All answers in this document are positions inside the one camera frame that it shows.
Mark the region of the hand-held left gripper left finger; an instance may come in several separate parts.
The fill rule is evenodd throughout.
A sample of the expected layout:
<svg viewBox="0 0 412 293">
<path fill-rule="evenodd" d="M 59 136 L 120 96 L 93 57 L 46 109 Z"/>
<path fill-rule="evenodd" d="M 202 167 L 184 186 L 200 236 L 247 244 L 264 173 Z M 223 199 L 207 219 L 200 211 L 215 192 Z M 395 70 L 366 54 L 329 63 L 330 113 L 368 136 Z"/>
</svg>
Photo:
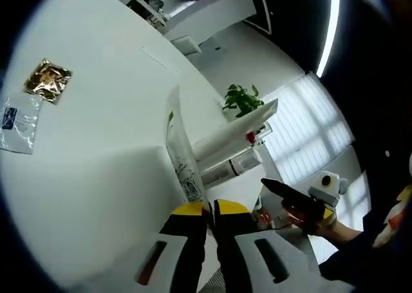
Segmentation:
<svg viewBox="0 0 412 293">
<path fill-rule="evenodd" d="M 201 204 L 175 209 L 138 250 L 128 292 L 196 292 L 205 260 L 208 212 Z"/>
</svg>

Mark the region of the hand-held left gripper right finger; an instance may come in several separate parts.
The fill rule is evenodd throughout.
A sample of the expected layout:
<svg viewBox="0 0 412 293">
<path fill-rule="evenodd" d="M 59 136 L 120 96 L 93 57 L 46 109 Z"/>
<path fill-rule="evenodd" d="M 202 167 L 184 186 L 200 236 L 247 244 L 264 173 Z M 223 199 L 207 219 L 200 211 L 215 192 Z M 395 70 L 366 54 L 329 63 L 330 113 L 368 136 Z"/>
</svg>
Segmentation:
<svg viewBox="0 0 412 293">
<path fill-rule="evenodd" d="M 227 292 L 320 292 L 307 256 L 273 230 L 260 231 L 247 208 L 215 200 L 217 255 Z"/>
</svg>

